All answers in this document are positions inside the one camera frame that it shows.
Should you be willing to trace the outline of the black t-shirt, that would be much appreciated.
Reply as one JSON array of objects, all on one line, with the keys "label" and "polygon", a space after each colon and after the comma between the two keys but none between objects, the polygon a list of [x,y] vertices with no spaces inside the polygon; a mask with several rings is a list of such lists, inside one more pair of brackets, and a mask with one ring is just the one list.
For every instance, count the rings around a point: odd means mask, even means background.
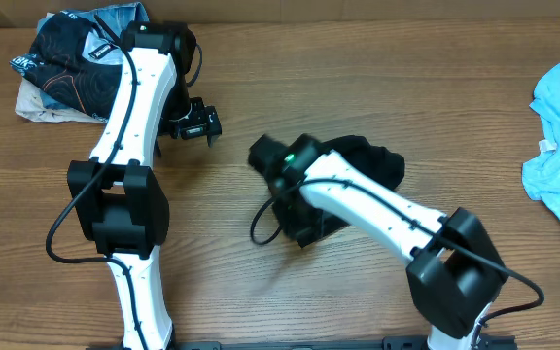
[{"label": "black t-shirt", "polygon": [[[303,134],[289,151],[296,156],[297,169],[301,172],[318,156],[336,151],[355,169],[389,190],[395,189],[404,177],[403,156],[373,146],[363,136],[349,135],[321,142]],[[347,227],[347,223],[337,216],[308,204],[299,190],[280,197],[272,205],[272,210],[279,223],[278,230],[301,248]]]}]

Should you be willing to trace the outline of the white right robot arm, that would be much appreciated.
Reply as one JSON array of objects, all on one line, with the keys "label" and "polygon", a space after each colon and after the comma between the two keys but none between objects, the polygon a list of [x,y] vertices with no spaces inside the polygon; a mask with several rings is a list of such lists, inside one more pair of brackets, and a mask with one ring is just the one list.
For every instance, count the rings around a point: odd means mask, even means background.
[{"label": "white right robot arm", "polygon": [[404,266],[427,335],[386,336],[382,349],[514,349],[512,336],[484,335],[489,309],[508,280],[482,222],[395,193],[403,158],[356,136],[328,142],[302,134],[291,145],[264,135],[249,164],[271,193],[279,231],[300,247],[348,226],[365,231]]}]

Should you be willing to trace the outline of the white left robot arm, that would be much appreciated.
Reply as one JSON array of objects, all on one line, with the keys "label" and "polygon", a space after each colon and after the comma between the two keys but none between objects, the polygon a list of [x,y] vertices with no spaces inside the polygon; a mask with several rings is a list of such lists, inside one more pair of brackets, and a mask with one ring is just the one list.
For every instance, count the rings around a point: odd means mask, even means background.
[{"label": "white left robot arm", "polygon": [[94,260],[108,264],[120,301],[121,349],[173,349],[175,326],[163,296],[160,247],[170,210],[153,171],[158,138],[222,133],[216,109],[191,97],[202,58],[194,34],[182,22],[133,21],[120,36],[122,71],[109,120],[87,161],[71,162],[72,196],[65,214],[76,212]]}]

